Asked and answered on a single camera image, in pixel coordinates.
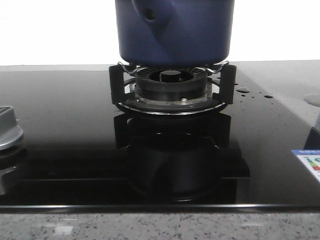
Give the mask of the dark blue cooking pot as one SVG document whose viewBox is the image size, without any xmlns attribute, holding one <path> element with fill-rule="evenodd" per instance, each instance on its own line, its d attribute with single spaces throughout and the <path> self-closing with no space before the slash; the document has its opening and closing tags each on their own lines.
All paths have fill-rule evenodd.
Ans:
<svg viewBox="0 0 320 240">
<path fill-rule="evenodd" d="M 202 67 L 230 52 L 233 0 L 117 0 L 119 54 L 146 67 Z"/>
</svg>

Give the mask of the black pot support grate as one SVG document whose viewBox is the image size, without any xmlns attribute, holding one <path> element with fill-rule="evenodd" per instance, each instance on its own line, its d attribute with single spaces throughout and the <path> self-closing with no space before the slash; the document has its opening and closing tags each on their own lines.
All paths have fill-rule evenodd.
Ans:
<svg viewBox="0 0 320 240">
<path fill-rule="evenodd" d="M 228 61 L 211 68 L 194 67 L 207 73 L 206 94 L 180 101 L 152 100 L 138 95 L 136 73 L 146 68 L 150 67 L 124 65 L 121 62 L 109 67 L 111 101 L 119 110 L 141 115 L 187 116 L 219 112 L 233 103 L 237 67 Z"/>
</svg>

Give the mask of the black gas stove burner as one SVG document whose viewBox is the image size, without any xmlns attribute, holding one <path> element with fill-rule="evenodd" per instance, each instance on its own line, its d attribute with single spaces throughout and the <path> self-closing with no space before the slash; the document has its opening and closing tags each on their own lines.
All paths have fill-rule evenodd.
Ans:
<svg viewBox="0 0 320 240">
<path fill-rule="evenodd" d="M 145 68 L 135 74 L 136 93 L 150 100 L 180 101 L 207 93 L 208 74 L 192 67 L 182 69 Z"/>
</svg>

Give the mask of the black glass stove cooktop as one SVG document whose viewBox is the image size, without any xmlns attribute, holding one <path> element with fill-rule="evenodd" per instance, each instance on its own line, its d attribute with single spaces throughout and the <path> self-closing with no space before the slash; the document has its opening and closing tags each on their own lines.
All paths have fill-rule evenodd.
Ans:
<svg viewBox="0 0 320 240">
<path fill-rule="evenodd" d="M 318 212 L 291 150 L 320 134 L 236 70 L 221 111 L 123 112 L 103 70 L 3 71 L 22 141 L 0 150 L 3 213 Z"/>
</svg>

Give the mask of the silver stove control knob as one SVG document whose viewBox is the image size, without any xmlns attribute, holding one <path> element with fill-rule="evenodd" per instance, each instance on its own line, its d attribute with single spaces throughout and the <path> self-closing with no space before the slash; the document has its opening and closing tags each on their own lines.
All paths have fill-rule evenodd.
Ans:
<svg viewBox="0 0 320 240">
<path fill-rule="evenodd" d="M 18 125 L 12 106 L 0 107 L 0 150 L 18 145 L 24 136 L 23 129 Z"/>
</svg>

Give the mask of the energy rating label sticker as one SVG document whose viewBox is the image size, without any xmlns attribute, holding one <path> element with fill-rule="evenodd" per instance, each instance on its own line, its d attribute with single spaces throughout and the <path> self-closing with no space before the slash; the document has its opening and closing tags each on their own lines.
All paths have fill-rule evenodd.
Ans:
<svg viewBox="0 0 320 240">
<path fill-rule="evenodd" d="M 320 150 L 319 149 L 292 149 L 292 154 L 300 161 L 312 177 L 312 182 L 320 186 Z"/>
</svg>

